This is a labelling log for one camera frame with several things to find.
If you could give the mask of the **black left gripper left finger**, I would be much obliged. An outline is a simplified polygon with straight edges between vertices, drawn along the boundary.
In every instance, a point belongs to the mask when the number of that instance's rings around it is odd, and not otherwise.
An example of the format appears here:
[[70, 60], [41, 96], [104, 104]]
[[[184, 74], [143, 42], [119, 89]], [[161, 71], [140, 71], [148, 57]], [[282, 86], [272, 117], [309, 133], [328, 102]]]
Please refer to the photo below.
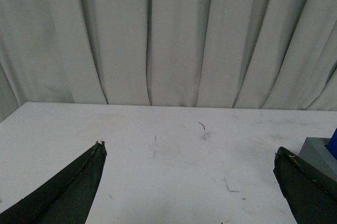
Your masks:
[[1, 213], [1, 223], [85, 223], [103, 174], [103, 141]]

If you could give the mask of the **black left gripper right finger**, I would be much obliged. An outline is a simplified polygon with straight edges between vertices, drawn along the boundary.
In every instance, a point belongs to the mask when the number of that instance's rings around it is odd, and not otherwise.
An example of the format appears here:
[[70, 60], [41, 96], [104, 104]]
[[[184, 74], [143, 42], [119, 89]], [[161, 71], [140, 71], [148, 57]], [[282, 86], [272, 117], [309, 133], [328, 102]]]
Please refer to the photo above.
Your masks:
[[336, 223], [335, 180], [284, 147], [273, 173], [297, 223]]

